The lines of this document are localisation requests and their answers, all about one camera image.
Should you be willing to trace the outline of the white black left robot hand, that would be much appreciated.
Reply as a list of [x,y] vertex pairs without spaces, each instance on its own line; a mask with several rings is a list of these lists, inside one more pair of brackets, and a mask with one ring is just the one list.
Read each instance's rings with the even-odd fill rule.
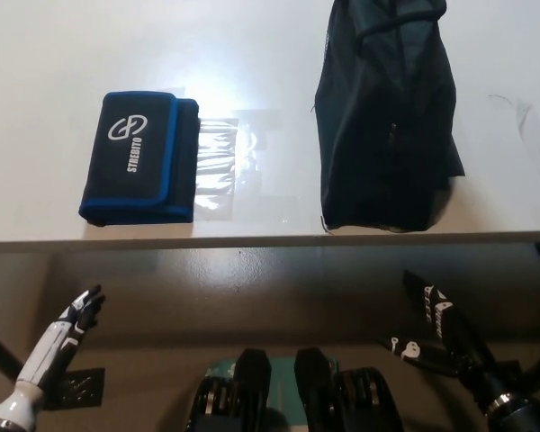
[[100,284],[78,295],[44,331],[16,382],[44,392],[53,387],[66,372],[86,333],[97,325],[104,301]]

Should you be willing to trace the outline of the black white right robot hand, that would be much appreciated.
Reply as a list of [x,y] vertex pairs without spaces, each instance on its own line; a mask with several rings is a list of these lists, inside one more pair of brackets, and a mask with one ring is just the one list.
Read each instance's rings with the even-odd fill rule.
[[402,284],[412,309],[424,319],[439,345],[400,335],[381,337],[378,342],[407,364],[458,379],[483,412],[515,399],[516,386],[454,302],[409,270],[403,272]]

